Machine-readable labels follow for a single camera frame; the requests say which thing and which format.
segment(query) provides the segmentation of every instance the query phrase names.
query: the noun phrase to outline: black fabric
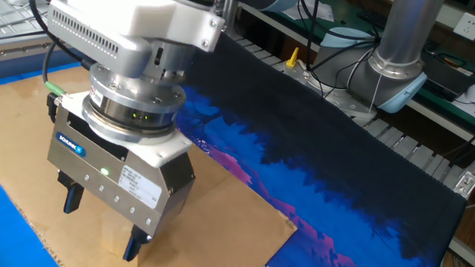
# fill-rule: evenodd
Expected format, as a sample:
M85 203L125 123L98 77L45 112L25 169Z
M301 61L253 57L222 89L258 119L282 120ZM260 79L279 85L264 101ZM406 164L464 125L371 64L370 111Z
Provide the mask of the black fabric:
M213 53L197 55L187 77L212 106L232 114L226 123L245 122L247 132L270 136L258 140L263 163L307 169L328 184L322 190L353 200L351 208L376 227L401 222L403 258L442 259L466 205L460 195L225 35Z

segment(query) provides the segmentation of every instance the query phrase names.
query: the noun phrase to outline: metal rack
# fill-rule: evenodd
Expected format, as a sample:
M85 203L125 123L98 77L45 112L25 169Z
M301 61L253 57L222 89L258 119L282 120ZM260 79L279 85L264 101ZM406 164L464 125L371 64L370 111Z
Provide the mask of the metal rack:
M43 13L48 10L48 6L38 4L38 9L40 13ZM5 0L0 0L0 14L1 25L32 18L24 22L0 26L0 61L47 52L50 39L42 33L42 29L33 19L29 6L13 6Z

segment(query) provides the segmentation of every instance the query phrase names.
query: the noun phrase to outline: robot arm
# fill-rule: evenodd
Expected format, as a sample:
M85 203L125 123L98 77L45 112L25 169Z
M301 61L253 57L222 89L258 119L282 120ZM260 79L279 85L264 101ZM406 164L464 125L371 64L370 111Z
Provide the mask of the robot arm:
M124 260L176 217L194 182L191 141L176 131L180 87L196 49L212 52L224 20L208 0L53 0L48 30L91 57L89 93L63 95L48 160L67 189L84 189L132 221Z

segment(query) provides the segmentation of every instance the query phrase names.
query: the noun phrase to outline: cardboard sheet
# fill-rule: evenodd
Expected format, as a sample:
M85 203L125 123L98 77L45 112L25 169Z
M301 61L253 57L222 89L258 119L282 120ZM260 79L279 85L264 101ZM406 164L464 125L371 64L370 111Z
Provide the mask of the cardboard sheet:
M90 86L79 68L52 73L50 80L70 93ZM62 212L66 189L46 160L53 130L47 94L40 77L0 87L0 184L66 266L136 265L101 246L104 216L115 212L106 204L85 191L79 210ZM263 266L295 226L198 148L190 159L197 180L189 201L143 265Z

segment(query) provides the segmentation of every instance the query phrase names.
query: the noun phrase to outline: cable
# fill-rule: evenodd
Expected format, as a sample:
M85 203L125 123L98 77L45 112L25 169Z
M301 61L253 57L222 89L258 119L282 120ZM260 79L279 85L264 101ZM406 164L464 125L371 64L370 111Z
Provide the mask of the cable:
M371 50L367 51L367 52L363 55L363 57L362 57L360 60L358 60L357 62L354 62L354 63L352 63L352 64L350 64L350 65L348 65L348 66L346 66L346 67L341 68L341 69L336 73L336 75L335 75L335 85L333 86L333 89L330 90L330 92L328 92L328 94L325 96L325 99L326 99L335 89L346 89L346 88L337 88L337 87L336 87L336 83L337 83L337 81L338 81L338 75L340 74L340 72L342 72L343 70L346 70L347 68L349 68L349 67L351 67L351 66L353 66L353 65L355 65L355 64L360 64L360 63L362 63L362 62L367 61L367 60L370 59L370 57L374 54L374 51L375 51L375 50L376 50L376 46L375 46L374 48L372 48Z
M468 140L467 142L465 142L465 143L463 143L462 145L458 146L457 148L454 148L454 149L452 149L451 151L448 151L447 153L442 154L442 155L440 155L440 156L445 157L445 156L447 156L447 155L450 155L450 154L452 154L453 152L458 151L459 149L465 148L466 146L470 145L473 141L475 141L475 136L473 136L472 138L470 138L470 140Z
M69 51L69 49L67 49L66 46L64 46L56 36L54 36L52 33L50 33L50 31L48 30L48 27L46 26L45 22L42 20L41 15L39 14L38 7L36 6L36 0L30 0L30 8L31 8L31 13L33 13L33 16L34 16L36 22L38 22L39 26L48 35L48 37L50 37L51 40L59 48L61 48L61 50L63 50L66 54L68 54L73 59L81 62L82 61L81 57L79 57L75 53Z
M458 102L458 103L461 103L461 104L466 104L466 105L475 104L475 103L473 103L473 102L465 103L465 102L459 101L459 100L457 100L457 99L455 99L454 101L455 101L455 102Z
M39 15L40 16L43 16L44 14L46 14L47 12L42 12L40 13ZM34 16L30 16L30 17L27 17L27 18L23 18L23 19L19 19L19 20L16 20L16 21L13 21L13 22L8 22L8 23L5 23L5 24L0 24L0 27L6 27L6 26L11 26L11 25L14 25L14 24L18 24L18 23L22 23L22 22L26 22L26 21L29 21L31 19L34 19L35 17Z
M301 3L302 3L302 7L304 9L304 12L305 14L310 18L312 18L312 22L315 22L315 25L318 26L321 30L323 30L325 33L328 33L328 34L331 34L333 36L336 36L336 37L339 37L339 38L343 38L343 39L349 39L349 40L356 40L356 41L368 41L368 40L374 40L374 38L368 38L368 37L354 37L354 36L345 36L343 34L340 34L340 33L334 33L332 32L331 30L328 30L326 29L324 26L322 26L320 23L317 22L317 16L312 16L312 14L310 13L308 7L307 7L307 4L305 4L305 1L304 0L300 0ZM317 7L318 6L318 1L315 0L315 6Z
M43 82L44 83L46 83L48 81L48 65L50 63L51 54L53 54L53 51L54 51L55 47L56 47L55 43L51 44L50 49L48 49L48 51L46 53L45 60L43 60L42 76L43 76Z
M309 36L307 38L307 70L310 71L312 74L312 77L317 80L317 82L320 84L320 92L321 92L321 99L324 99L324 88L321 85L320 79L317 77L317 75L311 71L310 68L310 51L312 50L312 39L313 39L313 31L315 29L315 25L317 22L317 12L318 12L318 1L315 2L315 6L313 7L313 15L311 18L314 18L312 20L312 24L310 25L310 30L309 30Z
M345 48L342 48L341 50L337 51L336 53L334 53L333 55L327 57L326 59L322 60L320 63L318 63L317 65L315 65L314 67L310 68L310 70L316 70L318 69L319 67L321 67L323 64L327 63L328 61L330 61L331 59L334 59L336 56L348 51L348 50L351 50L355 47L359 47L359 46L363 46L363 45L369 45L369 44L374 44L375 42L374 41L366 41L366 42L359 42L359 43L355 43L355 44L352 44L348 47L345 47Z
M361 0L358 0L358 4L362 8L363 12L366 13L366 7L363 5L363 3L361 3ZM374 34L375 34L376 38L379 39L379 33L376 29L376 25L374 25L374 23L371 23L371 26L373 26L373 30L374 30Z

